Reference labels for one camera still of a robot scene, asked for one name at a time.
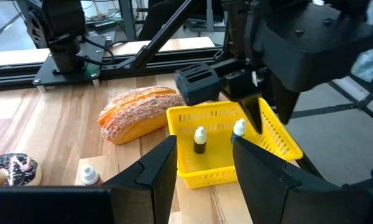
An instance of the wooden surface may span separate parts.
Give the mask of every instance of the wooden surface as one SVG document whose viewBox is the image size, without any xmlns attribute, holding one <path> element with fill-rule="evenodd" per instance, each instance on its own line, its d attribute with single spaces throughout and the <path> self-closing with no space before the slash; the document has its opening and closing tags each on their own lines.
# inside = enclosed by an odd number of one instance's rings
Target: wooden surface
<svg viewBox="0 0 373 224">
<path fill-rule="evenodd" d="M 137 52 L 143 43 L 117 46 L 116 54 Z M 164 49 L 212 47 L 207 37 L 171 40 Z M 5 63 L 41 62 L 47 50 L 0 52 Z M 168 135 L 158 129 L 115 146 L 100 136 L 97 118 L 108 101 L 125 91 L 151 85 L 175 88 L 173 74 L 61 86 L 40 94 L 37 89 L 0 92 L 0 154 L 24 152 L 40 163 L 42 185 L 80 184 L 78 170 L 91 165 L 108 180 L 149 152 Z M 238 183 L 189 190 L 177 177 L 170 223 L 251 223 Z"/>
</svg>

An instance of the yellow plastic basket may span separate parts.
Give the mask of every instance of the yellow plastic basket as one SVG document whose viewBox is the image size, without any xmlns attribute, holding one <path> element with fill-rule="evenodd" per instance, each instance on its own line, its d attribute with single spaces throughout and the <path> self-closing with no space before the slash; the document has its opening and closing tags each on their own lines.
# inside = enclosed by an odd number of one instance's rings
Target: yellow plastic basket
<svg viewBox="0 0 373 224">
<path fill-rule="evenodd" d="M 259 104 L 262 134 L 257 134 L 251 123 L 247 123 L 244 137 L 286 161 L 302 158 L 301 149 L 267 102 L 260 98 Z M 177 135 L 177 173 L 189 189 L 237 181 L 231 135 L 235 122 L 241 118 L 247 121 L 240 106 L 229 101 L 167 110 L 170 134 Z M 199 126 L 207 130 L 204 154 L 193 151 L 193 135 Z"/>
</svg>

